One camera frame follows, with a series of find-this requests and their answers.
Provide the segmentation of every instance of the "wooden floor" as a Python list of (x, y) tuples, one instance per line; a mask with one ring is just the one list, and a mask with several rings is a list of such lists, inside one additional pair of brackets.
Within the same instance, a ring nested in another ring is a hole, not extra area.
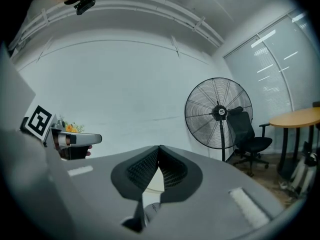
[[(291, 192), (280, 188), (280, 183), (285, 181), (277, 173), (277, 164), (280, 161), (280, 156), (281, 154), (262, 155), (261, 159), (269, 162), (269, 168), (265, 169), (264, 164), (254, 162), (252, 166), (252, 172), (254, 175), (252, 178), (273, 193), (274, 196), (283, 204), (283, 206), (287, 208), (297, 199)], [(292, 157), (292, 154), (288, 153), (286, 158), (290, 157)], [(239, 155), (233, 155), (228, 163), (233, 165), (233, 163), (238, 162), (241, 159), (243, 158), (240, 158)], [(250, 163), (245, 162), (242, 164), (237, 164), (235, 167), (246, 174), (250, 170)]]

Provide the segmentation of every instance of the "black mesh chair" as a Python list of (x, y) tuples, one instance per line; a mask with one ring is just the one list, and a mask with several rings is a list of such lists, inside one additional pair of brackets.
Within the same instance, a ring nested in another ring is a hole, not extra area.
[(264, 167), (267, 169), (269, 167), (269, 163), (259, 159), (261, 157), (259, 152), (264, 151), (272, 143), (271, 138), (265, 137), (266, 126), (269, 126), (269, 124), (265, 123), (259, 125), (262, 127), (262, 137), (255, 137), (255, 132), (252, 128), (249, 114), (240, 106), (229, 110), (226, 120), (234, 130), (234, 142), (236, 143), (241, 156), (245, 157), (245, 159), (235, 162), (233, 165), (235, 166), (245, 162), (250, 162), (250, 171), (248, 172), (248, 175), (251, 177), (254, 175), (252, 172), (253, 162), (265, 164)]

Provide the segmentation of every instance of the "table leg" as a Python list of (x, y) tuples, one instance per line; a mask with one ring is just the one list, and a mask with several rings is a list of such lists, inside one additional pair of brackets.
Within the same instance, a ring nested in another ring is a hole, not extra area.
[(309, 143), (309, 145), (310, 145), (311, 151), (312, 151), (312, 144), (313, 144), (313, 141), (314, 141), (314, 129), (315, 129), (315, 126), (314, 126), (314, 125), (310, 125), (310, 126), (309, 126), (309, 138), (308, 138), (308, 143)]
[(278, 165), (278, 173), (280, 174), (282, 168), (285, 164), (286, 153), (287, 153), (287, 144), (288, 144), (288, 128), (283, 128), (283, 143), (282, 143), (282, 153), (280, 158), (280, 163)]
[(299, 140), (300, 140), (300, 128), (296, 128), (295, 132), (295, 144), (294, 144), (294, 151), (293, 151), (293, 162), (297, 161), (298, 155), (298, 148), (299, 148)]
[[(294, 149), (298, 153), (298, 146), (299, 146), (299, 138), (300, 138), (300, 130), (297, 129), (296, 137), (295, 137), (295, 146)], [(289, 181), (291, 178), (292, 173), (295, 171), (296, 168), (296, 161), (293, 158), (286, 159), (286, 152), (287, 152), (287, 144), (288, 144), (288, 128), (283, 128), (283, 143), (282, 143), (282, 153), (280, 162), (278, 164), (278, 174), (285, 180)]]

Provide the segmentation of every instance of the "orange flower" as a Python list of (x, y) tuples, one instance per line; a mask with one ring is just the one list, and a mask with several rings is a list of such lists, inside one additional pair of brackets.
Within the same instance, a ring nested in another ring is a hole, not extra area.
[(68, 133), (71, 133), (72, 129), (73, 129), (73, 127), (72, 127), (71, 124), (68, 124), (68, 125), (66, 126), (66, 128), (65, 128), (65, 130), (66, 130)]

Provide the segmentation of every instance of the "chair armrest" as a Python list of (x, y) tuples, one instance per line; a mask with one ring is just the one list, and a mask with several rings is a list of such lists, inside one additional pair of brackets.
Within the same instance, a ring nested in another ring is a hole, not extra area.
[(264, 124), (260, 124), (259, 127), (262, 127), (262, 138), (265, 137), (265, 133), (266, 133), (266, 126), (269, 126), (270, 123), (264, 123)]
[(266, 126), (269, 126), (270, 123), (264, 123), (264, 124), (260, 124), (259, 127), (266, 127)]

